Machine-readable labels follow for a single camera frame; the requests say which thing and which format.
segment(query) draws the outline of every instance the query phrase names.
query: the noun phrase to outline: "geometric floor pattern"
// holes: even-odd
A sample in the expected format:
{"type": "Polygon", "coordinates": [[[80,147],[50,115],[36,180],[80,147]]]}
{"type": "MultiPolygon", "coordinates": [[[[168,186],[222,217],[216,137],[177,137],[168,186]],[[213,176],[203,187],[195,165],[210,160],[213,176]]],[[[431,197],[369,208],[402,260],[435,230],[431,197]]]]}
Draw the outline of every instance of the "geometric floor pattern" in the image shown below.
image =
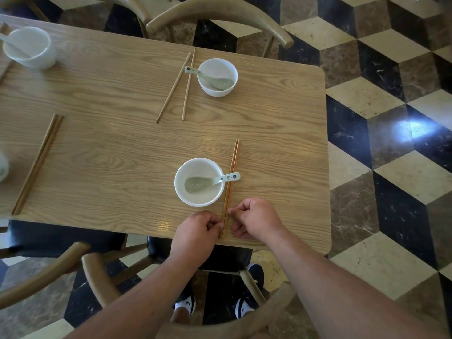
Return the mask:
{"type": "MultiPolygon", "coordinates": [[[[184,0],[140,1],[156,16],[184,0]]],[[[275,44],[270,58],[325,72],[333,243],[328,258],[450,336],[452,54],[438,0],[245,1],[294,39],[288,50],[275,44]]],[[[121,6],[92,0],[38,5],[53,22],[141,36],[136,18],[121,6]]],[[[12,13],[34,17],[23,6],[12,13]]],[[[180,22],[175,30],[178,43],[245,55],[260,56],[266,43],[262,32],[229,22],[180,22]]],[[[166,33],[155,39],[166,40],[166,33]]],[[[131,235],[127,244],[144,241],[131,235]]],[[[107,270],[115,274],[145,254],[113,262],[107,270]]],[[[1,289],[49,261],[0,261],[1,289]]],[[[252,261],[263,265],[267,290],[286,279],[271,252],[257,250],[252,261]]],[[[234,319],[238,283],[235,276],[197,273],[192,323],[234,319]]],[[[99,310],[83,272],[73,273],[0,311],[0,337],[61,338],[99,310]]],[[[278,338],[318,337],[297,299],[270,332],[278,338]]]]}

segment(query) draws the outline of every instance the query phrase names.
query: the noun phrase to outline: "white porcelain spoon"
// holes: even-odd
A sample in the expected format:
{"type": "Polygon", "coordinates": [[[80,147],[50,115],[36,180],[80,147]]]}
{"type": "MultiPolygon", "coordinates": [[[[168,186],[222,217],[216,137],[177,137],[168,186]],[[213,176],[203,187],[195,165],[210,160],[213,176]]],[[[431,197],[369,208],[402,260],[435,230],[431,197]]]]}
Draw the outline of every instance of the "white porcelain spoon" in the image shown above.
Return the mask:
{"type": "Polygon", "coordinates": [[[8,36],[5,36],[3,33],[0,33],[0,40],[6,41],[9,45],[14,46],[16,49],[18,49],[28,57],[34,56],[31,50],[28,47],[26,47],[26,45],[24,45],[23,43],[17,43],[16,40],[11,39],[8,36]]]}
{"type": "Polygon", "coordinates": [[[185,190],[190,194],[199,193],[204,189],[210,188],[211,186],[229,181],[238,181],[240,179],[239,173],[231,173],[223,176],[218,176],[214,178],[208,177],[190,177],[185,180],[185,190]]]}
{"type": "Polygon", "coordinates": [[[211,85],[213,85],[215,88],[218,88],[219,90],[226,90],[234,85],[234,81],[232,79],[226,79],[223,77],[215,78],[207,76],[205,73],[199,71],[198,69],[190,68],[189,66],[185,67],[184,72],[193,73],[195,75],[201,76],[203,79],[205,79],[207,82],[209,82],[211,85]]]}

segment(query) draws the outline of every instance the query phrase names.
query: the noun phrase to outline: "chair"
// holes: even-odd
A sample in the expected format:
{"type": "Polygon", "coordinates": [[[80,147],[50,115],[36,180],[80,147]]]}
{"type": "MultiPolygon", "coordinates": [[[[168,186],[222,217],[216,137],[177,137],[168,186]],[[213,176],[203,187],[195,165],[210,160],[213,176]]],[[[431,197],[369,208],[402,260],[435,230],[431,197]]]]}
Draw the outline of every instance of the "chair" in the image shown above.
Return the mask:
{"type": "MultiPolygon", "coordinates": [[[[146,31],[145,24],[151,21],[152,17],[146,8],[141,5],[138,0],[99,0],[110,2],[114,4],[119,4],[124,6],[135,13],[138,18],[138,22],[141,27],[141,32],[143,33],[144,38],[149,39],[149,35],[146,31]]],[[[12,6],[25,2],[27,6],[36,14],[36,16],[45,22],[50,22],[49,19],[45,16],[45,14],[39,9],[39,7],[33,2],[33,0],[0,0],[0,8],[2,9],[10,9],[12,6]]],[[[173,28],[169,28],[169,38],[170,40],[174,40],[174,31],[173,28]]]]}
{"type": "Polygon", "coordinates": [[[268,56],[274,38],[276,38],[285,49],[288,49],[293,45],[293,39],[281,26],[279,26],[279,24],[259,8],[243,0],[184,1],[151,20],[146,25],[146,29],[150,34],[155,34],[163,27],[171,25],[177,20],[187,18],[238,22],[268,33],[271,37],[265,46],[262,55],[263,57],[268,56]]]}
{"type": "MultiPolygon", "coordinates": [[[[84,255],[82,257],[83,270],[100,305],[106,307],[119,298],[121,294],[116,289],[116,285],[151,264],[162,263],[169,256],[170,249],[171,239],[149,237],[149,256],[123,270],[113,278],[110,278],[106,273],[100,254],[91,253],[84,255]]],[[[274,319],[275,314],[289,304],[295,296],[295,291],[290,284],[283,283],[279,290],[266,302],[246,269],[246,266],[250,263],[251,253],[252,251],[249,249],[215,245],[212,254],[200,267],[200,270],[240,275],[246,287],[259,304],[259,308],[256,311],[239,320],[220,325],[187,326],[164,323],[157,338],[247,338],[268,325],[274,319]]]]}
{"type": "Polygon", "coordinates": [[[42,290],[60,276],[82,268],[81,257],[97,252],[105,263],[146,248],[146,244],[122,249],[126,234],[102,230],[11,220],[0,233],[9,232],[10,247],[0,249],[0,259],[24,257],[56,258],[41,272],[0,291],[0,309],[9,307],[42,290]]]}

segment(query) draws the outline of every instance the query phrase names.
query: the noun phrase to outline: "sneaker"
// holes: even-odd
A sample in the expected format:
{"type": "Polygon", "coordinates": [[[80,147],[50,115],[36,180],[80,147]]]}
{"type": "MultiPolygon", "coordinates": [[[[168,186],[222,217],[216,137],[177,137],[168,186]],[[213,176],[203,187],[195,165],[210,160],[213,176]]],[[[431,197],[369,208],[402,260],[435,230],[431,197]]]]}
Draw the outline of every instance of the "sneaker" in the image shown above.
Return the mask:
{"type": "Polygon", "coordinates": [[[173,309],[178,307],[184,307],[189,311],[190,315],[193,314],[196,307],[196,300],[195,293],[192,289],[192,280],[189,280],[184,290],[177,298],[176,303],[173,305],[173,309]]]}
{"type": "MultiPolygon", "coordinates": [[[[259,264],[251,264],[248,271],[257,284],[260,291],[263,291],[263,268],[259,264]]],[[[243,285],[243,295],[235,304],[235,317],[240,319],[248,311],[253,311],[258,307],[258,304],[248,288],[243,285]]]]}

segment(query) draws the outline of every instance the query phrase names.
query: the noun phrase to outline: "black cushion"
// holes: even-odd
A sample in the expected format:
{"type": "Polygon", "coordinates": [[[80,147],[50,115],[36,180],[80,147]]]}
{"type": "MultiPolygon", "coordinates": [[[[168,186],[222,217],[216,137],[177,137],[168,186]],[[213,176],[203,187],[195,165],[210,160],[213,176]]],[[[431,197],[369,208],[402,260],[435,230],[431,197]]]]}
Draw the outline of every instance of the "black cushion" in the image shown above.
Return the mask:
{"type": "Polygon", "coordinates": [[[18,220],[9,221],[8,232],[10,249],[24,257],[57,258],[76,241],[90,244],[90,253],[105,253],[121,250],[126,239],[124,233],[18,220]]]}
{"type": "MultiPolygon", "coordinates": [[[[158,263],[163,263],[171,251],[172,239],[148,237],[147,250],[158,263]]],[[[250,261],[252,249],[234,246],[215,245],[210,257],[201,265],[201,270],[237,272],[246,268],[250,261]]]]}

